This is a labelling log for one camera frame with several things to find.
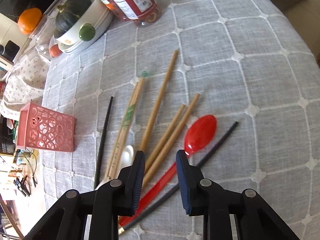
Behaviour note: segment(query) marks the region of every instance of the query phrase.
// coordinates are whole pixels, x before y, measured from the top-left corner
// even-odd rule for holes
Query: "white ceramic spoon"
[[[120,163],[118,166],[118,169],[116,171],[116,178],[119,176],[119,173],[121,171],[122,168],[124,167],[128,167],[132,165],[133,162],[133,147],[131,145],[128,145],[124,148],[124,150],[122,151],[121,154],[121,158],[120,158]],[[107,183],[108,179],[103,179],[99,185],[95,188],[95,190],[97,190],[98,188],[100,188],[103,184]]]

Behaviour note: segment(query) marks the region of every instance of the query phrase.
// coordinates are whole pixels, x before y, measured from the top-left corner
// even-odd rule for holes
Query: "orange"
[[[19,17],[18,26],[23,34],[30,34],[40,22],[42,12],[38,8],[25,10]]]

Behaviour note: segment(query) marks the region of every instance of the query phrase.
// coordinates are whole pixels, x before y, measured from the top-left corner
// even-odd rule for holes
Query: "floral cloth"
[[[25,54],[19,59],[4,77],[7,85],[0,103],[0,113],[5,118],[19,120],[20,109],[30,100],[41,105],[48,69],[49,64],[40,56],[29,60]]]

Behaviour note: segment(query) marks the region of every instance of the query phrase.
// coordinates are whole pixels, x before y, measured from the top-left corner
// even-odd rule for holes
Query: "black chopstick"
[[[106,141],[107,126],[108,126],[108,121],[109,121],[109,116],[110,116],[112,101],[113,101],[113,97],[110,98],[109,107],[108,107],[106,119],[105,119],[105,121],[104,121],[103,130],[102,130],[100,147],[99,147],[98,158],[97,158],[96,174],[95,174],[95,176],[94,176],[94,185],[93,185],[93,188],[96,188],[96,187],[99,185],[99,183],[100,183],[101,162],[102,162],[102,156],[103,156],[103,151],[104,151],[104,143],[105,143],[105,141]]]
[[[236,129],[239,122],[235,122],[229,130],[225,133],[225,135],[220,139],[220,141],[217,142],[217,144],[211,149],[210,152],[208,152],[196,165],[197,167],[201,168],[209,159],[210,157],[216,153],[216,151],[221,147],[221,145],[227,140],[227,138],[231,135],[231,133]],[[156,203],[154,203],[152,206],[147,208],[144,212],[142,212],[140,215],[138,215],[135,220],[129,222],[127,225],[123,226],[123,231],[128,230],[129,228],[132,228],[137,223],[139,223],[141,220],[146,218],[148,215],[150,215],[154,210],[156,210],[161,204],[163,204],[169,197],[171,197],[177,190],[179,189],[179,184],[176,184],[172,189],[170,189],[162,198],[160,198]]]

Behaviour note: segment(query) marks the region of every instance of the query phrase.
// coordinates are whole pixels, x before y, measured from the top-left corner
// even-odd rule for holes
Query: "bowl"
[[[86,10],[86,12],[81,16],[81,18],[73,25],[65,34],[60,37],[55,38],[63,44],[73,45],[76,42],[80,41],[79,31],[85,24],[90,24],[95,26],[99,21],[101,16],[106,11],[106,6],[100,0],[91,0],[92,4]]]
[[[77,43],[71,46],[58,42],[59,49],[65,54],[79,53],[87,49],[89,46],[95,43],[95,41],[99,39],[103,35],[103,33],[106,32],[107,28],[111,24],[112,19],[113,19],[113,13],[111,13],[110,10],[106,10],[106,13],[101,17],[101,19],[94,26],[96,30],[96,34],[91,41],[88,41],[88,42],[78,41]]]

